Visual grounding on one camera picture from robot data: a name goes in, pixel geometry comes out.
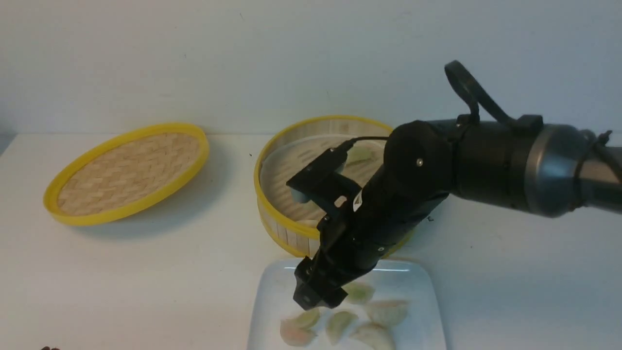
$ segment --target rectangular plate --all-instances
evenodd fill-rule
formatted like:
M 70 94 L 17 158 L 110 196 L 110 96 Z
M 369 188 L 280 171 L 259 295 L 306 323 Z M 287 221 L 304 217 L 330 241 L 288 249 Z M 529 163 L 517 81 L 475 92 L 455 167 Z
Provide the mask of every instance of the rectangular plate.
M 255 299 L 247 350 L 294 349 L 283 343 L 279 329 L 282 319 L 296 317 L 302 312 L 292 299 L 296 285 L 294 269 L 299 262 L 300 259 L 278 261 L 264 271 Z M 447 349 L 432 281 L 421 266 L 410 262 L 381 260 L 372 272 L 358 281 L 375 287 L 372 301 L 409 302 L 408 317 L 392 329 L 397 350 Z M 336 346 L 332 346 L 326 337 L 325 323 L 331 314 L 340 310 L 356 313 L 359 320 L 346 330 Z M 313 327 L 318 336 L 306 349 L 365 349 L 364 344 L 349 339 L 348 335 L 368 320 L 362 306 L 347 301 L 334 310 L 322 308 L 322 318 Z

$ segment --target steamer basket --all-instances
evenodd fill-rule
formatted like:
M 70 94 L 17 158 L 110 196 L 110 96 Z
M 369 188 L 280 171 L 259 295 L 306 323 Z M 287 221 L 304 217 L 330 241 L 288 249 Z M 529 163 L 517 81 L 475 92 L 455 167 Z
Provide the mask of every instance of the steamer basket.
M 266 231 L 283 249 L 296 257 L 313 257 L 320 246 L 317 229 L 300 224 L 319 220 L 324 211 L 295 202 L 285 182 L 327 148 L 356 136 L 389 136 L 391 128 L 355 116 L 323 116 L 301 121 L 276 134 L 258 157 L 254 183 L 259 216 Z M 342 174 L 363 186 L 383 161 L 384 141 L 360 141 L 372 158 L 349 164 Z M 412 232 L 390 251 L 407 241 Z
M 97 225 L 153 206 L 185 185 L 207 160 L 201 128 L 184 123 L 119 135 L 71 162 L 52 180 L 44 206 L 67 225 Z

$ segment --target sticker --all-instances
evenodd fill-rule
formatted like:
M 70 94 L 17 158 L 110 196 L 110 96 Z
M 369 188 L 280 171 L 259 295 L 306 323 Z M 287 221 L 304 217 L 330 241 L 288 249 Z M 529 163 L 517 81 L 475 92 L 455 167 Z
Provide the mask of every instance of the sticker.
M 352 211 L 357 211 L 363 205 L 363 190 L 352 201 Z

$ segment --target black cable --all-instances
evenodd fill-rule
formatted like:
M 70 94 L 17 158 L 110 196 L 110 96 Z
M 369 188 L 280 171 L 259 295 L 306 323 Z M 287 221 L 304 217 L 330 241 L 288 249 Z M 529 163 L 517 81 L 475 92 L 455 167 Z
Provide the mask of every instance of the black cable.
M 335 151 L 339 152 L 347 152 L 354 146 L 355 143 L 359 141 L 367 141 L 367 140 L 388 140 L 388 136 L 360 136 L 357 138 L 351 138 L 348 141 L 342 142 L 339 146 L 335 148 Z
M 600 159 L 609 166 L 613 174 L 618 178 L 618 181 L 622 183 L 622 166 L 618 164 L 618 160 L 615 159 L 605 145 L 609 142 L 609 135 L 611 130 L 598 135 L 598 139 L 594 143 L 594 152 L 600 157 Z
M 367 140 L 388 140 L 389 137 L 388 136 L 361 136 L 361 137 L 357 137 L 357 138 L 351 138 L 348 141 L 352 141 L 353 143 L 359 142 L 359 141 L 367 141 Z

